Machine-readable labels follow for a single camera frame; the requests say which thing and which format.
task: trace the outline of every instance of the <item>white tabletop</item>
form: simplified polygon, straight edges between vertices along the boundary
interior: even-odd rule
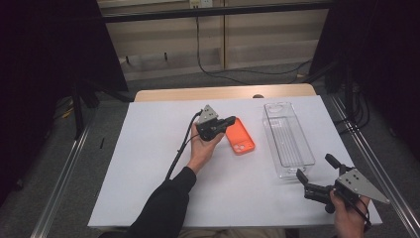
[[[220,118],[240,117],[256,143],[236,156],[224,138],[190,192],[184,226],[299,227],[333,224],[325,205],[303,197],[298,181],[278,178],[263,129],[263,105],[291,102],[315,157],[310,182],[333,184],[338,176],[324,159],[352,160],[319,96],[131,103],[89,226],[130,226],[152,192],[163,182],[192,116],[209,104]],[[187,147],[172,176],[189,160]],[[372,224],[381,223],[374,205]]]

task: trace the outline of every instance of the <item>table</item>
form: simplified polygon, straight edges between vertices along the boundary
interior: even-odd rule
[[[250,98],[255,94],[284,96],[290,95],[293,90],[298,97],[233,99]],[[223,98],[225,93],[229,100],[214,99]],[[159,100],[156,94],[161,94],[163,100],[173,100],[156,101]],[[309,179],[321,185],[331,184],[337,172],[323,160],[326,153],[337,156],[348,166],[353,163],[322,100],[314,94],[313,88],[307,84],[139,92],[136,101],[142,102],[130,105],[88,225],[101,229],[131,225],[149,195],[164,179],[183,138],[186,125],[185,128],[173,125],[182,125],[182,122],[186,124],[206,102],[223,117],[235,111],[257,145],[252,153],[235,156],[227,140],[222,140],[213,159],[200,172],[197,184],[190,192],[185,227],[300,227],[332,224],[334,216],[324,211],[323,204],[305,199],[303,186],[298,181],[282,180],[276,176],[262,129],[262,103],[278,100],[292,102],[317,160]],[[174,175],[182,168],[180,165],[186,164],[188,150],[185,149]],[[369,211],[372,224],[381,223],[372,203]]]

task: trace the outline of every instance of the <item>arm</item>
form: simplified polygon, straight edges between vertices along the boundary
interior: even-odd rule
[[[187,166],[173,180],[164,181],[152,193],[126,237],[178,236],[196,175],[211,159],[216,145],[224,136],[219,134],[212,141],[205,142],[196,135],[198,132],[194,125],[191,128],[191,157]]]
[[[337,236],[339,238],[363,238],[365,236],[365,221],[361,216],[352,208],[346,208],[345,202],[339,196],[335,195],[333,190],[330,191],[330,197],[336,207],[336,218],[334,223],[337,230]],[[357,204],[358,209],[366,214],[367,210],[363,203],[368,206],[369,202],[369,198],[361,196],[361,201]]]

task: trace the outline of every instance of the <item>gray floor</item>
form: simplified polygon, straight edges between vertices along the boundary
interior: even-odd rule
[[[282,72],[294,69],[298,65],[299,63],[259,66],[252,70]],[[305,74],[308,66],[301,68],[299,73]],[[250,72],[227,72],[223,75],[231,79],[213,77],[198,72],[131,80],[128,81],[129,94],[134,95],[135,92],[142,89],[242,85],[233,81],[232,78],[246,84],[275,84],[299,82],[300,80],[296,78],[296,71],[280,75]],[[333,120],[340,119],[330,95],[327,95],[324,90],[323,81],[316,81],[313,85],[317,93],[322,95]],[[48,237],[93,238],[100,234],[99,231],[88,228],[86,224],[112,158],[128,104],[116,101],[102,93],[98,93],[98,97],[101,104],[98,109],[94,109],[96,114],[94,124],[75,164],[68,187],[52,221]],[[62,108],[57,109],[57,114],[62,110]],[[85,115],[92,113],[91,109],[86,108],[84,112]],[[420,179],[420,163],[412,156],[402,141],[389,133],[386,121],[374,107],[371,107],[370,117],[369,124],[363,128],[363,134],[384,169],[418,215],[420,204],[417,202],[417,197],[420,194],[420,188],[415,185],[415,181]],[[58,118],[54,121],[48,141],[24,179],[23,190],[12,192],[0,208],[0,237],[31,236],[73,146],[74,131],[72,115],[66,119]],[[375,178],[369,173],[368,164],[351,135],[343,135],[342,140],[355,165],[365,172],[373,183],[377,184]],[[367,237],[411,237],[405,231],[404,225],[392,206],[377,202],[375,204],[384,224],[373,227]],[[331,226],[300,229],[300,237],[331,237],[333,234],[334,228]]]

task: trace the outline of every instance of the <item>electrical outlet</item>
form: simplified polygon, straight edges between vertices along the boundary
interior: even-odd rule
[[[189,0],[189,8],[199,8],[200,7],[200,0]]]
[[[213,7],[213,0],[201,0],[201,7],[202,8]]]

